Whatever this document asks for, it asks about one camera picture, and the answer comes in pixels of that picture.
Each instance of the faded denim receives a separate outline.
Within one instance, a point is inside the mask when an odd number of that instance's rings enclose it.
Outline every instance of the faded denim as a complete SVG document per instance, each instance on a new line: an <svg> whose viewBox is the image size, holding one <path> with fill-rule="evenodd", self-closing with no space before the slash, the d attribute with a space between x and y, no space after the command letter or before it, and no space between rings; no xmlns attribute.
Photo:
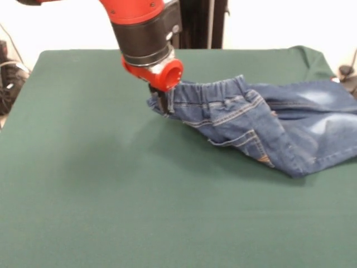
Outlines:
<svg viewBox="0 0 357 268"><path fill-rule="evenodd" d="M167 99L168 118L293 178L357 155L357 101L336 82L248 84L241 75L209 84L182 82ZM162 115L156 96L148 105Z"/></svg>

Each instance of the back pocket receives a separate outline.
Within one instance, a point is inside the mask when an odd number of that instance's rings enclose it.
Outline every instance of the back pocket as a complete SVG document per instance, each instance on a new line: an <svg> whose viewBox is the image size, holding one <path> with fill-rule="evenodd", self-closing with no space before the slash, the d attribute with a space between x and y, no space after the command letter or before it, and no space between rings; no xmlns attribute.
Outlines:
<svg viewBox="0 0 357 268"><path fill-rule="evenodd" d="M245 155L256 159L257 161L266 164L267 166L274 168L275 166L271 162L269 156L267 155L262 142L260 141L258 135L254 130L246 132L244 135L235 138L231 141L225 141L222 143L217 143L212 140L209 140L214 146L228 147L232 146Z"/></svg>

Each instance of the elastic waistband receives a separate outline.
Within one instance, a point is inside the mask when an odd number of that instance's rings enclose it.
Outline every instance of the elastic waistband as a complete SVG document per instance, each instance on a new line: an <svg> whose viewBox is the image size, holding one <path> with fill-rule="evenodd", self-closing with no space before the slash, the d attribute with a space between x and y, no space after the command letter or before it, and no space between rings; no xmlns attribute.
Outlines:
<svg viewBox="0 0 357 268"><path fill-rule="evenodd" d="M242 75L214 83L181 82L168 93L171 105L175 104L210 104L223 102L239 95L242 97L248 91L248 85Z"/></svg>

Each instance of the green tablecloth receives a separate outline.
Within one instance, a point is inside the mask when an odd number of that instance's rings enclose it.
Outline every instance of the green tablecloth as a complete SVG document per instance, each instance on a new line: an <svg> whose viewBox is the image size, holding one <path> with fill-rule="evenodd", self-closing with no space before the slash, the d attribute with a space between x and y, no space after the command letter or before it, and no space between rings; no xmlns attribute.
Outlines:
<svg viewBox="0 0 357 268"><path fill-rule="evenodd" d="M196 82L332 75L304 47L177 54ZM355 162L292 180L148 95L117 51L40 56L0 134L1 268L357 267Z"/></svg>

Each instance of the red end effector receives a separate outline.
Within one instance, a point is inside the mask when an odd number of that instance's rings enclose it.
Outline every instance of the red end effector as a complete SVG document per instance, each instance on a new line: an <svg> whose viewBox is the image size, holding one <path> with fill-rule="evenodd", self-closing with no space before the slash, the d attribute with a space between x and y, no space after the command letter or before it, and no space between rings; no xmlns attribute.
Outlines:
<svg viewBox="0 0 357 268"><path fill-rule="evenodd" d="M122 64L126 71L150 83L150 85L160 91L167 92L175 87L182 78L184 66L178 59L168 62L158 74L153 73L150 69L132 66L122 57Z"/></svg>

